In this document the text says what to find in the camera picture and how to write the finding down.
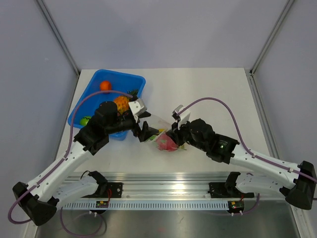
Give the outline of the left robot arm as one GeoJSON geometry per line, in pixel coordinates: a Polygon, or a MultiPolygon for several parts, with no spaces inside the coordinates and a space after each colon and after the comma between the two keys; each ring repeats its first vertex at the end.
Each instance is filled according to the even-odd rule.
{"type": "Polygon", "coordinates": [[[150,116],[141,99],[130,102],[128,111],[122,116],[118,115],[115,102],[101,103],[87,125],[71,137],[71,144],[64,156],[33,180],[18,182],[13,187],[16,204],[36,226],[41,226],[67,203],[85,196],[97,198],[110,195],[107,179],[97,171],[65,187],[61,184],[76,168],[108,144],[109,135],[130,130],[140,142],[144,142],[158,133],[147,122],[139,126],[139,119],[150,116]]]}

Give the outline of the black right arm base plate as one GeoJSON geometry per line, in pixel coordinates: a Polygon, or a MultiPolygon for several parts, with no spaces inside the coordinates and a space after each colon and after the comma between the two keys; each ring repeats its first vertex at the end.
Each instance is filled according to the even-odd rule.
{"type": "Polygon", "coordinates": [[[211,198],[254,198],[252,192],[242,193],[232,185],[226,185],[225,182],[210,182],[209,194],[211,198]]]}

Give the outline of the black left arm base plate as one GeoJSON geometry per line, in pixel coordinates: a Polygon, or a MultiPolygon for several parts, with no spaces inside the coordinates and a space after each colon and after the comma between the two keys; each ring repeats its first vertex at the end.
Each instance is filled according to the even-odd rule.
{"type": "Polygon", "coordinates": [[[93,194],[83,196],[83,198],[121,198],[122,190],[123,183],[108,182],[107,184],[99,185],[93,194]]]}

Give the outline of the pink toy dragon fruit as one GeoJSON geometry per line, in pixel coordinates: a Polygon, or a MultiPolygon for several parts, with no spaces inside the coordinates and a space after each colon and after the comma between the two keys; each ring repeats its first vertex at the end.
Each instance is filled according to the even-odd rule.
{"type": "Polygon", "coordinates": [[[178,145],[165,133],[157,138],[156,145],[161,151],[173,152],[178,149],[178,145]]]}

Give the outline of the clear dotted zip top bag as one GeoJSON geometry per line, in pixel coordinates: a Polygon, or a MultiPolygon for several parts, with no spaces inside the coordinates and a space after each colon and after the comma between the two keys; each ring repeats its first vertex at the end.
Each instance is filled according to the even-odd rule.
{"type": "Polygon", "coordinates": [[[151,115],[145,118],[148,126],[158,130],[158,133],[152,135],[145,143],[151,148],[155,148],[164,152],[186,151],[185,145],[178,146],[174,141],[167,136],[167,132],[171,129],[171,124],[162,118],[151,115]]]}

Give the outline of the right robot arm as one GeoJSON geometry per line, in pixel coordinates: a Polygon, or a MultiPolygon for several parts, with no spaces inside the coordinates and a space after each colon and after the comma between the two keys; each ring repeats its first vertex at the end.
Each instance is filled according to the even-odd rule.
{"type": "Polygon", "coordinates": [[[231,172],[225,182],[211,185],[212,198],[251,198],[257,193],[283,197],[303,210],[313,206],[317,177],[310,162],[298,165],[256,154],[236,139],[215,133],[202,119],[182,126],[174,123],[166,134],[177,146],[187,143],[215,162],[251,170],[251,173],[231,172]]]}

